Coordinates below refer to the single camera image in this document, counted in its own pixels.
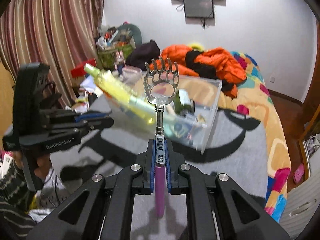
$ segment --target pink shoe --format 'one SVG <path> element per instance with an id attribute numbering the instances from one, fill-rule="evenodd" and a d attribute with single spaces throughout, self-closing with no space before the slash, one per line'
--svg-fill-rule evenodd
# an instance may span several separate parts
<path id="1" fill-rule="evenodd" d="M 293 181 L 295 182 L 295 184 L 299 183 L 303 174 L 304 174 L 304 167 L 303 167 L 303 164 L 301 163 L 293 174 Z"/>

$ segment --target baseboard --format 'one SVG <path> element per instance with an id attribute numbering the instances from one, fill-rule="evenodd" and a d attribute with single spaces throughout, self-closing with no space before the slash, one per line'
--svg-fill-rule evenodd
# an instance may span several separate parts
<path id="1" fill-rule="evenodd" d="M 294 103 L 298 104 L 299 106 L 303 105 L 303 103 L 301 101 L 299 101 L 299 100 L 297 100 L 295 98 L 289 97 L 287 95 L 281 94 L 279 92 L 276 92 L 276 91 L 273 91 L 273 90 L 270 90 L 270 89 L 268 89 L 268 90 L 269 90 L 269 94 L 270 95 L 273 95 L 273 96 L 276 96 L 276 97 L 280 97 L 280 98 L 286 99 L 288 101 L 294 102 Z"/>

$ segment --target rabbit figurine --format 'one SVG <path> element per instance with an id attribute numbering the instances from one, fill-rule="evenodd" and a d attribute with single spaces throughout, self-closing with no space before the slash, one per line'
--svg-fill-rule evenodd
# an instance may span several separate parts
<path id="1" fill-rule="evenodd" d="M 122 70 L 125 67 L 125 60 L 124 60 L 124 56 L 123 56 L 122 50 L 120 52 L 118 52 L 118 51 L 116 52 L 115 65 L 116 65 L 116 70 L 119 73 L 119 77 L 121 77 L 122 76 Z"/>

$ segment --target white wall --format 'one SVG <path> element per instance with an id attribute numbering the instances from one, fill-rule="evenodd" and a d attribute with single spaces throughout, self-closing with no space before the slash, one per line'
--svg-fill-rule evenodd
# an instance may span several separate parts
<path id="1" fill-rule="evenodd" d="M 216 17 L 206 30 L 185 19 L 175 0 L 105 0 L 103 23 L 136 24 L 144 42 L 160 49 L 199 42 L 249 54 L 258 63 L 269 89 L 304 100 L 315 64 L 316 21 L 303 0 L 225 0 L 216 2 Z M 269 82 L 275 75 L 276 81 Z"/>

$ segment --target green bottle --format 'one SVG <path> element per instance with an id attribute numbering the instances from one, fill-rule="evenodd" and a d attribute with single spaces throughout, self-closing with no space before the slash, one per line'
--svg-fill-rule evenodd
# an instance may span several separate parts
<path id="1" fill-rule="evenodd" d="M 186 116 L 187 113 L 195 113 L 195 102 L 189 98 L 185 89 L 179 89 L 173 98 L 174 111 L 178 115 Z"/>

